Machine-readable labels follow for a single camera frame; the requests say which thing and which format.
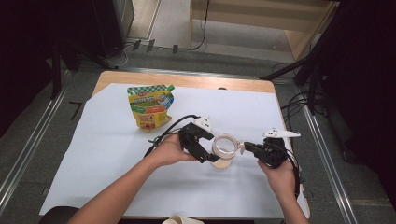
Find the checkered pattern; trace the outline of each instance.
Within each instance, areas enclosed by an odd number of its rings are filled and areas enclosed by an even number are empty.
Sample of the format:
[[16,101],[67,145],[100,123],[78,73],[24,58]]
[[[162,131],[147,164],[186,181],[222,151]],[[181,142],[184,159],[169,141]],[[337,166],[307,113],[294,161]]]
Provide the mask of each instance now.
[[156,85],[156,86],[147,86],[147,87],[130,87],[128,88],[128,94],[137,95],[139,92],[155,92],[155,91],[165,91],[166,86],[164,85]]

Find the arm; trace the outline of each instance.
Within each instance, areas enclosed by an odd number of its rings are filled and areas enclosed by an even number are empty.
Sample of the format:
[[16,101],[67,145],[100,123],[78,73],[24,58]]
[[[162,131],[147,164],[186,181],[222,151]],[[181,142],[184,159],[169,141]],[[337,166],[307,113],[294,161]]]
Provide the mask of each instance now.
[[172,134],[125,175],[87,202],[68,223],[118,223],[149,176],[157,168],[178,161],[195,161],[195,158],[181,149],[178,135]]
[[268,182],[279,201],[286,223],[309,223],[294,196],[295,182],[291,163],[284,161],[275,169],[262,161],[259,161],[259,165],[268,176]]

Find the wooden desk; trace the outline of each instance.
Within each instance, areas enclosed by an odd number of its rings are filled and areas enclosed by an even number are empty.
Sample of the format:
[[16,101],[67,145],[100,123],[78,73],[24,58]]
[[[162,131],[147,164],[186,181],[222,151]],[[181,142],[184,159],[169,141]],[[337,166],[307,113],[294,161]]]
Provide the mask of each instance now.
[[[81,207],[138,163],[150,147],[148,140],[163,132],[166,127],[148,133],[135,125],[126,90],[140,84],[175,85],[176,100],[169,115],[175,119],[208,115],[214,135],[229,133],[244,141],[262,142],[265,130],[284,126],[269,81],[104,72],[85,104],[40,215],[59,205]],[[220,87],[228,91],[218,91]],[[210,150],[212,143],[203,140],[200,144]],[[298,202],[309,217],[302,193]],[[199,219],[282,217],[276,196],[251,153],[235,156],[225,170],[210,162],[178,162],[158,169],[139,190],[125,218],[163,218],[174,213]]]
[[[189,48],[192,20],[205,19],[206,3],[191,0]],[[326,27],[334,7],[333,1],[324,0],[211,0],[207,20],[285,30],[297,61]]]

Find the person's left hand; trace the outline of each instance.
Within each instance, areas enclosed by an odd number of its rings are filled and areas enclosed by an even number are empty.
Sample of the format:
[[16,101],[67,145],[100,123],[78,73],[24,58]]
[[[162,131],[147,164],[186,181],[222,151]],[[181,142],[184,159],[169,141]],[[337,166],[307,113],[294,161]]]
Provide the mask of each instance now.
[[154,159],[159,166],[171,165],[178,161],[196,161],[180,146],[178,134],[170,134],[155,148],[148,157]]

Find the white paper sheet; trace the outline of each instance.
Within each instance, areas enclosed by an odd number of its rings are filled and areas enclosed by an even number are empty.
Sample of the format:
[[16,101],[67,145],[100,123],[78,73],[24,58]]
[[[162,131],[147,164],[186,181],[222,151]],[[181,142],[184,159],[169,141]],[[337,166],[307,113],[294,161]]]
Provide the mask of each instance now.
[[[262,143],[262,134],[284,129],[273,93],[176,87],[168,110],[173,118],[151,133],[140,130],[127,99],[132,84],[111,84],[87,102],[69,149],[40,215],[59,205],[81,207],[138,163],[173,122],[189,114],[209,116],[215,136]],[[182,127],[191,119],[181,122]],[[212,141],[200,140],[210,151]],[[304,198],[299,204],[307,215]],[[144,184],[126,217],[277,218],[283,217],[275,194],[252,153],[236,155],[225,170],[210,162],[180,162],[158,169]]]

